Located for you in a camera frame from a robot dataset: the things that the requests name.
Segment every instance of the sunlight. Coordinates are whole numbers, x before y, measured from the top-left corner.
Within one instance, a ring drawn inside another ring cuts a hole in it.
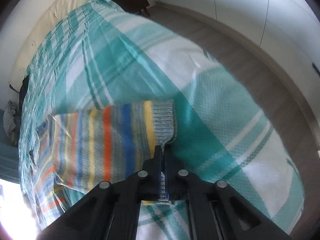
[[[0,196],[0,221],[14,240],[34,240],[36,222],[23,202],[20,185],[0,179],[4,197]]]

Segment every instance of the screw head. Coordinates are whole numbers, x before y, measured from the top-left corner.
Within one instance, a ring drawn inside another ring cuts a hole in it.
[[[227,186],[227,183],[224,180],[218,180],[217,181],[217,186],[224,188],[224,187]]]
[[[147,171],[139,171],[139,172],[138,172],[138,176],[139,176],[139,177],[142,177],[142,178],[143,178],[143,177],[146,177],[146,176],[148,176],[148,172],[147,172]]]
[[[178,171],[178,174],[182,177],[185,177],[189,174],[189,172],[187,170],[180,170]]]
[[[100,188],[102,188],[102,189],[106,189],[106,188],[108,188],[108,187],[110,186],[110,183],[107,182],[107,181],[103,181],[103,182],[101,182],[101,183],[99,184],[99,186],[100,186]]]

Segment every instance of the orange stripe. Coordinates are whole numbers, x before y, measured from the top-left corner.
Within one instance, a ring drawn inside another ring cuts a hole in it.
[[[54,202],[52,202],[51,204],[49,204],[48,206],[46,206],[43,210],[42,210],[42,213],[45,213],[47,212],[49,209],[55,207],[55,206],[58,206],[60,205],[59,203],[62,202],[62,201],[65,201],[65,199],[63,197],[59,198],[59,200],[56,200]]]
[[[103,130],[104,130],[104,162],[103,180],[111,179],[111,127],[110,127],[111,107],[108,106],[103,111]]]
[[[49,168],[49,169],[47,169],[47,172],[41,177],[40,182],[39,182],[38,185],[36,186],[36,190],[35,190],[36,193],[39,193],[40,186],[42,185],[43,181],[44,181],[45,178],[46,178],[51,172],[53,172],[54,170],[55,170],[55,167],[54,167],[54,166],[51,167],[51,168]]]
[[[73,128],[72,128],[72,143],[71,143],[71,169],[69,175],[69,186],[72,187],[72,177],[75,173],[75,141],[76,141],[76,131],[77,131],[77,119],[78,113],[74,113]]]

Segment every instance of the white and teal cloth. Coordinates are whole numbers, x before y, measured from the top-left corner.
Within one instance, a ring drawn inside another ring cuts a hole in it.
[[[45,174],[29,151],[39,152],[36,129],[47,115],[173,99],[178,130],[172,150],[188,170],[210,182],[227,181],[287,233],[299,219],[303,186],[279,135],[247,90],[193,42],[111,0],[91,0],[47,34],[27,74],[20,179],[35,210],[44,200],[32,178]],[[65,197],[74,203],[81,194],[75,185]],[[59,215],[48,203],[41,226]],[[143,206],[139,225],[139,239],[189,238],[181,202]]]

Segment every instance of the baseboard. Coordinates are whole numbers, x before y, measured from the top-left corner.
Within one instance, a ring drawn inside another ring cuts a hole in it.
[[[320,127],[316,120],[314,113],[311,110],[311,107],[305,97],[303,96],[300,89],[297,85],[293,82],[291,77],[284,71],[284,69],[265,51],[263,51],[257,44],[246,38],[241,33],[237,32],[236,30],[230,28],[229,26],[212,19],[208,16],[205,16],[199,12],[192,11],[187,8],[183,8],[176,5],[171,5],[163,2],[156,1],[156,5],[175,10],[179,13],[192,16],[200,21],[203,21],[213,28],[227,34],[234,40],[238,41],[244,47],[246,47],[249,51],[251,51],[256,57],[258,57],[264,64],[266,64],[270,70],[281,80],[281,82],[285,85],[288,91],[291,93],[293,99],[299,105],[302,113],[304,114],[305,118],[307,119],[308,125],[313,133],[315,138],[318,150],[320,150]]]
[[[149,5],[149,6],[147,6],[147,9],[149,9],[149,8],[151,8],[151,7],[153,7],[153,6],[155,6],[155,5],[156,5],[156,2],[150,2],[149,4],[150,4],[150,5]]]

